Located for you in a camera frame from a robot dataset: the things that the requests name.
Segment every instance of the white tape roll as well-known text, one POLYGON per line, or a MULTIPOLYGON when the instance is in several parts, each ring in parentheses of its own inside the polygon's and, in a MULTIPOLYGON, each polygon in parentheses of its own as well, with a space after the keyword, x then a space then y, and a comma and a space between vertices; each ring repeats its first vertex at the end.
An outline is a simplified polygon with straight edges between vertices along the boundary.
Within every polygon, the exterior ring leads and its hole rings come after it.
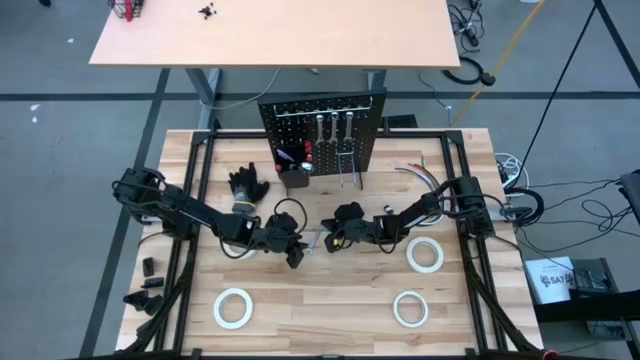
MULTIPOLYGON (((242 255, 241 252, 236 252, 235 250, 233 250, 231 248, 231 245, 227 244, 227 243, 222 243, 222 246, 224 247, 224 250, 227 252, 227 254, 231 255, 231 256, 240 256, 242 255)), ((243 257, 241 257, 240 259, 248 259, 250 257, 252 257, 253 255, 256 254, 256 250, 249 250, 248 253, 246 253, 243 257)))
POLYGON ((214 319, 216 319, 218 325, 228 330, 239 329, 245 326, 251 319, 251 315, 253 315, 253 301, 251 300, 249 293, 242 289, 233 288, 223 291, 213 304, 214 319), (236 322, 228 322, 222 317, 222 307, 224 307, 224 304, 227 302, 227 298, 233 295, 238 295, 244 299, 245 311, 240 320, 236 322))
POLYGON ((444 263, 444 251, 442 251, 442 246, 438 244, 437 241, 433 240, 429 237, 417 237, 409 243, 407 247, 407 260, 409 260, 409 265, 413 268, 413 270, 423 273, 423 274, 431 274, 438 271, 442 264, 444 263), (433 249, 433 252, 436 254, 436 262, 431 266, 422 266, 418 264, 416 259, 413 257, 413 250, 418 244, 425 244, 433 249))
POLYGON ((427 318, 429 317, 429 307, 427 306, 426 300, 422 296, 420 296, 420 294, 415 291, 405 291, 402 294, 396 296, 396 299, 393 301, 393 315, 396 317, 396 320, 398 320, 398 322, 402 324, 402 326, 408 328, 417 328, 424 324, 425 321, 427 321, 427 318), (404 298, 405 296, 413 296, 416 299, 420 300, 420 303, 422 305, 422 316, 417 322, 410 323, 400 317, 398 304, 400 304, 400 300, 402 300, 402 298, 404 298))

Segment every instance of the wooden desk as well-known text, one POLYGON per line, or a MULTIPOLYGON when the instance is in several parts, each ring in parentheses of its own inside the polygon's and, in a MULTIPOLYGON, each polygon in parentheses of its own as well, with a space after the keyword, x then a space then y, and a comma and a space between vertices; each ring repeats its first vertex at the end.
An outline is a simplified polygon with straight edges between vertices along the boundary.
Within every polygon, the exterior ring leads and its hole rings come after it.
MULTIPOLYGON (((471 173, 480 180, 485 193, 504 198, 495 166, 493 149, 486 129, 463 131, 471 173)), ((184 181, 192 131, 169 131, 159 170, 172 184, 184 181)), ((290 190, 309 214, 303 241, 309 242, 323 218, 330 218, 340 204, 358 201, 365 219, 382 214, 390 204, 404 209, 427 192, 425 184, 412 174, 398 173, 394 166, 417 162, 424 157, 427 168, 445 179, 441 145, 430 139, 378 139, 369 172, 363 173, 364 190, 345 184, 340 188, 337 176, 312 178, 304 189, 290 190)), ((271 189, 259 204, 257 213, 265 219, 275 203, 285 197, 265 140, 216 140, 213 165, 207 184, 206 202, 230 212, 233 196, 227 184, 228 173, 249 161, 256 163, 260 179, 271 182, 271 189)), ((196 169, 201 169, 200 154, 196 169)), ((196 170, 194 179, 199 179, 196 170)), ((198 185, 194 185, 195 196, 198 185)), ((295 204, 282 206, 299 221, 295 204)), ((509 225, 495 224, 499 236, 515 241, 509 225)), ((159 225, 144 230, 156 232, 159 225)), ((249 260, 226 258, 218 239, 210 231, 200 235, 197 265, 188 312, 183 350, 194 347, 205 354, 261 355, 461 355, 466 347, 475 347, 473 321, 469 307, 459 242, 450 219, 428 228, 414 228, 391 255, 370 244, 329 255, 319 245, 306 256, 297 270, 291 270, 283 254, 258 253, 249 260), (405 249, 416 236, 436 239, 445 251, 443 267, 434 274, 419 274, 408 265, 405 249), (213 303, 224 289, 239 287, 253 298, 251 321, 239 330, 224 330, 213 319, 213 303), (393 317, 392 302, 402 291, 414 289, 429 305, 429 319, 417 329, 407 329, 393 317)), ((542 340, 532 307, 520 256, 513 247, 496 240, 487 242, 498 300, 514 324, 534 345, 542 340)), ((131 282, 131 292, 143 283, 142 259, 156 259, 158 275, 167 271, 171 249, 169 238, 149 239, 140 248, 131 282)), ((186 253, 186 244, 182 255, 186 253)), ((229 317, 240 316, 241 301, 225 307, 229 317)), ((417 316, 415 305, 402 305, 401 311, 417 316)), ((483 305, 485 327, 490 346, 495 347, 491 321, 483 305)), ((168 339, 173 338, 177 306, 170 315, 168 339)), ((133 307, 125 309, 118 348, 135 339, 136 328, 148 317, 133 307)))
POLYGON ((457 67, 445 0, 145 1, 111 14, 92 65, 163 67, 457 67))

